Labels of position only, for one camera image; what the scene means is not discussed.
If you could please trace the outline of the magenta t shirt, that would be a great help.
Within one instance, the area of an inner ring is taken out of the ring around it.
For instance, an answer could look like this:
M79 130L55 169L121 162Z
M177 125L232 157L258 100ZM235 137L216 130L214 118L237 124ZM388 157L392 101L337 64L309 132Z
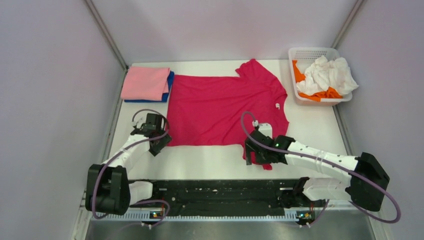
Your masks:
M166 115L170 147L243 146L241 124L254 129L251 119L241 120L243 112L270 124L273 136L287 133L288 94L279 79L255 59L235 71L237 76L175 75Z

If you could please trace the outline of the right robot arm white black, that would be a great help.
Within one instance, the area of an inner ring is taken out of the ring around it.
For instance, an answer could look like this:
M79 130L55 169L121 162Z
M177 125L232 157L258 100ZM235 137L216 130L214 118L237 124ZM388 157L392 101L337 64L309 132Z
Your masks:
M302 144L292 137L275 138L254 130L244 142L247 165L285 164L314 170L324 177L301 177L289 191L299 206L320 200L349 201L362 209L378 212L390 178L370 153L340 155Z

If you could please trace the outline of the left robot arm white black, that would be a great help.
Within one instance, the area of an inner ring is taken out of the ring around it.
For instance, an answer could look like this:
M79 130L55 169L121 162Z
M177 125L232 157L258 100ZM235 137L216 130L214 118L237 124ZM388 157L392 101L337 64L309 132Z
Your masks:
M156 157L171 142L169 122L149 109L145 118L132 119L131 124L133 130L123 146L109 159L88 169L85 208L95 219L122 216L140 201L149 207L160 202L161 194L151 182L130 182L128 174L142 157Z

